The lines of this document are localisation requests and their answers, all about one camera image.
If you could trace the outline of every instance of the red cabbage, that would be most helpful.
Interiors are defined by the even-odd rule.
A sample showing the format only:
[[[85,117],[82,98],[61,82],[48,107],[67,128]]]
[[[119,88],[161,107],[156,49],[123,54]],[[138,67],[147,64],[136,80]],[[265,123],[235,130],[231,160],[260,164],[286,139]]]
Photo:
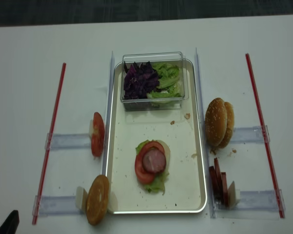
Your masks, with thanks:
[[[147,93],[156,90],[156,86],[160,84],[159,76],[150,62],[141,63],[140,67],[134,62],[129,69],[124,63],[124,69],[124,99],[147,98]]]

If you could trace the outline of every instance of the red straw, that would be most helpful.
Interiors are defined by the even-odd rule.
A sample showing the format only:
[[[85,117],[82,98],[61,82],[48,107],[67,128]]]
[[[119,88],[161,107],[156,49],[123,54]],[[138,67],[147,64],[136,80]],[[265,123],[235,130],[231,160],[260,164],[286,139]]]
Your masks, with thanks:
[[[256,88],[255,78],[254,78],[254,74],[253,74],[253,69],[252,69],[250,55],[249,54],[245,54],[245,58],[246,58],[246,62],[248,64],[248,68],[249,68],[249,73],[250,73],[251,83],[252,83],[253,92],[254,92],[254,96],[255,96],[255,101],[256,101],[256,106],[257,106],[259,121],[260,121],[260,125],[262,126],[263,137],[266,138],[265,122],[264,122],[264,117],[263,117],[262,109],[261,109],[260,103],[259,103],[259,97],[258,97],[258,92],[257,92],[257,88]],[[279,206],[280,218],[284,218],[284,210],[283,210],[283,206],[281,204],[281,196],[280,196],[279,186],[278,186],[278,182],[277,182],[277,176],[276,176],[275,171],[274,171],[274,166],[273,166],[273,162],[272,162],[272,153],[270,151],[269,142],[265,142],[265,147],[266,147],[266,152],[267,152],[267,157],[268,157],[268,163],[269,163],[269,167],[270,167],[270,172],[272,174],[273,187],[274,187],[274,190],[275,190],[275,195],[276,195],[276,199],[277,199],[278,206]]]
[[[66,69],[66,63],[63,63],[60,83],[59,83],[59,87],[58,87],[57,98],[55,100],[55,105],[54,105],[54,109],[53,109],[53,116],[52,116],[52,120],[51,120],[49,137],[52,137],[53,130],[54,130],[55,119],[57,117],[58,106],[59,106],[59,102],[60,102],[60,95],[61,95],[62,85],[63,85],[63,81],[64,81],[65,69]],[[40,199],[41,199],[41,195],[42,195],[44,176],[45,176],[45,171],[46,171],[47,163],[48,163],[48,159],[49,159],[49,152],[50,152],[49,148],[50,148],[50,141],[48,140],[48,142],[47,142],[47,150],[45,150],[45,154],[44,154],[44,161],[43,161],[42,172],[41,172],[40,183],[39,183],[39,189],[38,189],[38,197],[36,199],[36,204],[35,204],[36,209],[35,209],[35,212],[34,212],[34,217],[33,217],[33,222],[32,222],[33,225],[35,225],[37,223],[37,219],[38,219],[39,204],[40,204]]]

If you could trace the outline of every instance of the baking tray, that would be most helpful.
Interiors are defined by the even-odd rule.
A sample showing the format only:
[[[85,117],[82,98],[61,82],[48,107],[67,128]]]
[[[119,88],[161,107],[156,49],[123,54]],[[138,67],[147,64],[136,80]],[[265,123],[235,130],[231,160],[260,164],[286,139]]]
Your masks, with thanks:
[[[115,67],[103,162],[103,173],[111,181],[108,211],[112,214],[198,213],[207,203],[193,64],[186,60],[184,69],[189,98],[179,110],[126,112],[121,102],[122,64]],[[147,139],[163,140],[171,150],[164,195],[146,192],[135,175],[135,147]]]

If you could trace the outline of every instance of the white tabletop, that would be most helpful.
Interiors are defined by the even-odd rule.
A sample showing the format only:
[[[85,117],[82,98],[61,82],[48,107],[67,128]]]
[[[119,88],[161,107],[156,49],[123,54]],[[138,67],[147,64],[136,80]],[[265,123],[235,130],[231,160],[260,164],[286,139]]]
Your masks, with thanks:
[[[93,87],[107,86],[111,51],[116,63],[124,54],[169,51],[194,61],[196,47],[202,79],[211,64],[250,54],[286,218],[210,219],[207,206],[195,215],[107,214],[97,227],[84,216],[43,217],[32,226],[62,63],[63,88],[82,101]],[[76,83],[84,90],[75,90]],[[61,97],[62,108],[74,110],[77,101],[70,101]],[[293,233],[293,16],[0,28],[0,225],[13,209],[20,214],[17,233]]]

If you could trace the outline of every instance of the red tomato slice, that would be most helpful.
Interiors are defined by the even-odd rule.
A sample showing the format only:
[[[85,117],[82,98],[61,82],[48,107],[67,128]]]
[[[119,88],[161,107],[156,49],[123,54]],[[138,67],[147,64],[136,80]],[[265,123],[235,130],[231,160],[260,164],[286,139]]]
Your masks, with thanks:
[[[101,115],[95,112],[93,115],[93,134],[91,138],[91,151],[93,156],[100,157],[104,146],[104,123]]]
[[[141,151],[136,156],[135,160],[135,173],[140,183],[150,184],[155,179],[155,174],[146,172],[142,165],[142,158],[153,147],[157,148],[163,154],[165,154],[163,146],[157,141],[151,141],[142,147]]]

